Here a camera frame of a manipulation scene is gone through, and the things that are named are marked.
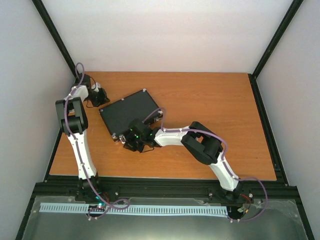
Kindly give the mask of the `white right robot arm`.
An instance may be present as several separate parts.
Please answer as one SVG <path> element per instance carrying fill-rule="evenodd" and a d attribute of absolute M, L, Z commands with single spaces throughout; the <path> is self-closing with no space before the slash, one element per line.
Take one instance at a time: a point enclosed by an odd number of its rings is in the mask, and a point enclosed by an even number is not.
<path fill-rule="evenodd" d="M 235 201 L 241 194 L 239 177 L 226 159 L 227 143 L 201 123 L 194 121 L 181 128 L 156 127 L 152 129 L 142 121 L 133 121 L 120 138 L 124 148 L 132 152 L 167 146 L 182 146 L 201 164 L 207 165 L 218 178 L 225 198 Z"/>

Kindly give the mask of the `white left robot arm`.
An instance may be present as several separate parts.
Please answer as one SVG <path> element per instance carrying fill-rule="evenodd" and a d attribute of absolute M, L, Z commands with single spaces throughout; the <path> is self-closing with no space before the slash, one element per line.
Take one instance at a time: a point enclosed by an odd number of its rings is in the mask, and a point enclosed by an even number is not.
<path fill-rule="evenodd" d="M 55 102 L 55 109 L 60 130 L 69 140 L 78 169 L 78 188 L 80 194 L 92 201 L 103 198 L 104 188 L 100 186 L 99 175 L 93 164 L 88 139 L 88 118 L 83 106 L 84 101 L 89 101 L 94 107 L 108 103 L 110 100 L 99 83 L 78 85 L 71 88 L 70 93 Z"/>

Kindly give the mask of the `black poker set case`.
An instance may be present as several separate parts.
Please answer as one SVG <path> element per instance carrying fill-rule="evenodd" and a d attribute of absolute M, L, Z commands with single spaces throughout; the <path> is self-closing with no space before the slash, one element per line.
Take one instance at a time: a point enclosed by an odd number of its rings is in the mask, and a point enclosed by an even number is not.
<path fill-rule="evenodd" d="M 162 110 L 145 88 L 100 108 L 99 114 L 114 142 L 125 139 L 135 119 L 152 125 L 163 118 Z"/>

